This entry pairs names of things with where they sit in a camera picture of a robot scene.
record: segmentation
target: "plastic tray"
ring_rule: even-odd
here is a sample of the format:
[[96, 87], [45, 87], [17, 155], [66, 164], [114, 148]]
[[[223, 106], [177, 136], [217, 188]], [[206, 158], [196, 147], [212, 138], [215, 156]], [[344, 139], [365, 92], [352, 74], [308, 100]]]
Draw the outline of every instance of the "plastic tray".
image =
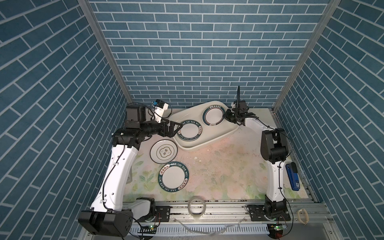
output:
[[195, 151], [231, 135], [238, 129], [237, 124], [228, 122], [225, 119], [215, 126], [208, 126], [204, 124], [203, 113], [208, 107], [212, 105], [220, 105], [224, 108], [225, 111], [228, 109], [228, 107], [220, 101], [211, 101], [185, 109], [169, 117], [169, 120], [175, 122], [195, 120], [202, 126], [202, 133], [200, 137], [194, 141], [184, 141], [176, 134], [173, 139], [179, 148], [186, 151]]

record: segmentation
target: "white plate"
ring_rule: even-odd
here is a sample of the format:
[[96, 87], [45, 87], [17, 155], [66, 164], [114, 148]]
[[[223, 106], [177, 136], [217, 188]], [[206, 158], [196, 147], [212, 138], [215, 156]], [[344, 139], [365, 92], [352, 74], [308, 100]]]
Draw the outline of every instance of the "white plate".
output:
[[212, 105], [203, 113], [203, 122], [208, 126], [216, 126], [224, 120], [225, 110], [220, 105]]
[[160, 140], [155, 143], [150, 152], [152, 161], [164, 164], [172, 161], [177, 154], [177, 146], [171, 140]]
[[159, 172], [159, 185], [167, 192], [177, 192], [187, 184], [189, 171], [181, 162], [171, 162]]
[[183, 141], [195, 141], [203, 131], [201, 124], [195, 120], [185, 120], [181, 124], [183, 127], [177, 132], [177, 135]]

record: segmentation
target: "plate logo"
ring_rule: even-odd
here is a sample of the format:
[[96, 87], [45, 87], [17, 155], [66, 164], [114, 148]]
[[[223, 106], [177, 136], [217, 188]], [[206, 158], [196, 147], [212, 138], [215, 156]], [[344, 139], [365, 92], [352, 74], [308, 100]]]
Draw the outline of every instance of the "plate logo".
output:
[[[222, 116], [221, 120], [218, 121], [218, 122], [208, 122], [207, 119], [206, 119], [206, 115], [207, 115], [207, 113], [208, 113], [210, 110], [215, 109], [215, 108], [220, 109], [220, 110], [223, 112], [223, 116]], [[224, 108], [223, 108], [222, 106], [220, 106], [220, 105], [212, 105], [212, 106], [210, 106], [209, 108], [207, 108], [207, 109], [204, 111], [204, 113], [203, 113], [203, 122], [204, 122], [205, 124], [207, 124], [208, 126], [215, 126], [215, 125], [221, 123], [221, 122], [224, 120], [224, 113], [225, 113], [225, 110], [224, 110]]]
[[188, 141], [188, 142], [190, 142], [190, 141], [195, 141], [196, 139], [198, 139], [198, 138], [200, 137], [200, 135], [201, 135], [201, 133], [202, 133], [202, 131], [203, 131], [203, 128], [202, 128], [201, 124], [198, 123], [198, 122], [195, 121], [195, 120], [185, 120], [185, 121], [182, 122], [181, 124], [182, 124], [183, 126], [184, 126], [185, 124], [194, 124], [194, 125], [196, 125], [196, 126], [199, 128], [199, 132], [198, 132], [197, 135], [194, 136], [194, 137], [185, 137], [185, 136], [183, 136], [183, 135], [181, 134], [181, 130], [182, 130], [182, 129], [180, 129], [180, 130], [177, 132], [177, 135], [179, 136], [179, 138], [181, 138], [181, 139], [184, 140], [184, 141]]
[[172, 151], [170, 150], [169, 147], [164, 147], [160, 149], [159, 153], [161, 157], [168, 157], [169, 155], [172, 154]]
[[[185, 179], [184, 179], [183, 183], [180, 186], [178, 186], [177, 188], [170, 189], [170, 188], [166, 187], [163, 183], [163, 174], [170, 167], [179, 167], [184, 171]], [[162, 169], [160, 170], [159, 177], [158, 177], [160, 187], [167, 192], [177, 192], [177, 191], [183, 189], [183, 187], [185, 187], [185, 185], [187, 185], [188, 180], [189, 180], [189, 171], [188, 171], [187, 167], [184, 164], [182, 164], [181, 162], [171, 162], [171, 163], [164, 165], [162, 167]]]

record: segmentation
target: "tape roll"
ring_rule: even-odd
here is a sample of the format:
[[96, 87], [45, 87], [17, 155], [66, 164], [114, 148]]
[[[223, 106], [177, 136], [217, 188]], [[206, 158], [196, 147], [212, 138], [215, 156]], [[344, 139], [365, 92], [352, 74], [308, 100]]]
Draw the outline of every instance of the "tape roll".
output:
[[[191, 204], [194, 203], [194, 202], [201, 202], [203, 204], [203, 211], [201, 213], [196, 214], [196, 213], [191, 212]], [[205, 201], [203, 199], [201, 199], [201, 198], [198, 198], [198, 197], [193, 198], [188, 203], [189, 215], [191, 215], [191, 217], [193, 217], [194, 219], [201, 218], [204, 215], [206, 209], [207, 209], [207, 205], [205, 204]]]

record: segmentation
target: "blue brick wallpaper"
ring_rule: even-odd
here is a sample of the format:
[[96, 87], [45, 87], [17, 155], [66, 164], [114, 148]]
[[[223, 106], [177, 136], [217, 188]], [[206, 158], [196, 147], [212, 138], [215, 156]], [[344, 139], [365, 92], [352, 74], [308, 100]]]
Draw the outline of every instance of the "blue brick wallpaper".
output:
[[0, 239], [77, 238], [125, 98], [77, 0], [0, 1]]
[[383, 12], [342, 0], [278, 109], [345, 239], [383, 239]]
[[272, 107], [329, 0], [91, 0], [135, 101]]

